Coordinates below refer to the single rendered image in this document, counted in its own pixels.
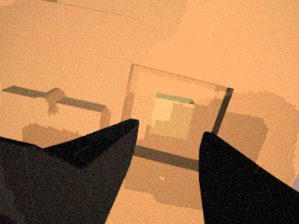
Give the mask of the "olive-tan cube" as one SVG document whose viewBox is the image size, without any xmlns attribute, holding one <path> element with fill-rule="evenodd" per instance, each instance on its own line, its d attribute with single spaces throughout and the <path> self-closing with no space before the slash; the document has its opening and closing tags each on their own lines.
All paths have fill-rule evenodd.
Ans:
<svg viewBox="0 0 299 224">
<path fill-rule="evenodd" d="M 186 139 L 193 108 L 193 98 L 156 92 L 149 133 Z"/>
</svg>

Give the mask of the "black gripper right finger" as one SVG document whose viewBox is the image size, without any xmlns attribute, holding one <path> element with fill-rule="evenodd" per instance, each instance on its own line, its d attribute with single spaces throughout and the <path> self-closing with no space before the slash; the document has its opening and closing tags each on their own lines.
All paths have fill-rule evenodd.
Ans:
<svg viewBox="0 0 299 224">
<path fill-rule="evenodd" d="M 299 191 L 212 132 L 199 146 L 205 224 L 299 224 Z"/>
</svg>

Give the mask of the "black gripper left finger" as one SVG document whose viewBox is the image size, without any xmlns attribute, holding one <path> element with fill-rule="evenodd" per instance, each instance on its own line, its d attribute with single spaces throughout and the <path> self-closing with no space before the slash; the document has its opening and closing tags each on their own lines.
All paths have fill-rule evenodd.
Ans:
<svg viewBox="0 0 299 224">
<path fill-rule="evenodd" d="M 138 119 L 41 148 L 0 137 L 0 214 L 18 224 L 105 224 L 135 153 Z"/>
</svg>

